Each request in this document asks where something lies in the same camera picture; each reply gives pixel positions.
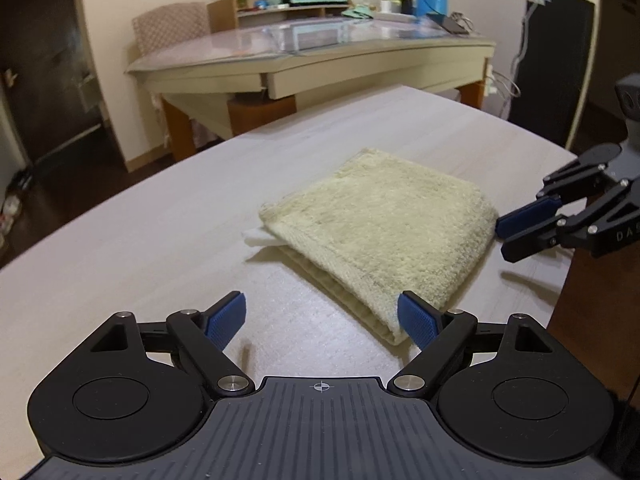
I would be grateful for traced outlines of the glass-topped dining table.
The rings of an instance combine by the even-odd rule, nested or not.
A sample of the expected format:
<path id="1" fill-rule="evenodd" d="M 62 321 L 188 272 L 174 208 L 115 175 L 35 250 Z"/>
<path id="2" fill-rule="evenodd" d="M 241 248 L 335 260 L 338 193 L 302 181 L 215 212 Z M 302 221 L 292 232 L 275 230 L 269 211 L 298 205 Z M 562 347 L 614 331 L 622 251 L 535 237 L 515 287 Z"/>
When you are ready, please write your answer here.
<path id="1" fill-rule="evenodd" d="M 230 140 L 370 88 L 458 90 L 479 108 L 495 48 L 426 18 L 314 18 L 215 32 L 142 56 L 127 72 L 160 97 L 171 149 L 183 160 L 195 152 L 190 120 Z"/>

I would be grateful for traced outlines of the cream terry towel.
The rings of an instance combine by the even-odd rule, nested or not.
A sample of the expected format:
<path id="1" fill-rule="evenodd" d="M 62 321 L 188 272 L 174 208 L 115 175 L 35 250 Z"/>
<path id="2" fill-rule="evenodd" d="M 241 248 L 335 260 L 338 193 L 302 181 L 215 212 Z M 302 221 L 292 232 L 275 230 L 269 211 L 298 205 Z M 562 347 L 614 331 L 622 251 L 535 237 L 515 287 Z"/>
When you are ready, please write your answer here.
<path id="1" fill-rule="evenodd" d="M 411 290 L 444 310 L 494 237 L 497 211 L 472 182 L 367 148 L 334 174 L 259 211 L 244 232 L 277 247 L 392 346 Z"/>

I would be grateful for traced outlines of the dark wooden door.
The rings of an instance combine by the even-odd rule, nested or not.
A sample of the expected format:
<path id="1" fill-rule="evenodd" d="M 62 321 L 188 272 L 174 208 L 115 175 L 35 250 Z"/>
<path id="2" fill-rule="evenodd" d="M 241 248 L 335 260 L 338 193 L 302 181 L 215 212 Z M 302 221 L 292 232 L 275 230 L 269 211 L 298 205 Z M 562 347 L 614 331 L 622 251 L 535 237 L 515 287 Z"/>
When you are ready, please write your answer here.
<path id="1" fill-rule="evenodd" d="M 102 124 L 89 75 L 75 0 L 1 0 L 1 80 L 31 162 Z"/>

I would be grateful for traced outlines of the quilted beige chair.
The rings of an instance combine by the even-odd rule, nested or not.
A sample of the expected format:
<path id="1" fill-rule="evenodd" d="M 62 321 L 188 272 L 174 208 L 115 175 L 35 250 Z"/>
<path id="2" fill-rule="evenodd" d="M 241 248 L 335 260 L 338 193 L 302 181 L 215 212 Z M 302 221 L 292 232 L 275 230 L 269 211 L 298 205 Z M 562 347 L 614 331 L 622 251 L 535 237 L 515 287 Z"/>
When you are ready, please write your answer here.
<path id="1" fill-rule="evenodd" d="M 210 34 L 207 6 L 201 2 L 171 3 L 132 20 L 142 56 Z"/>

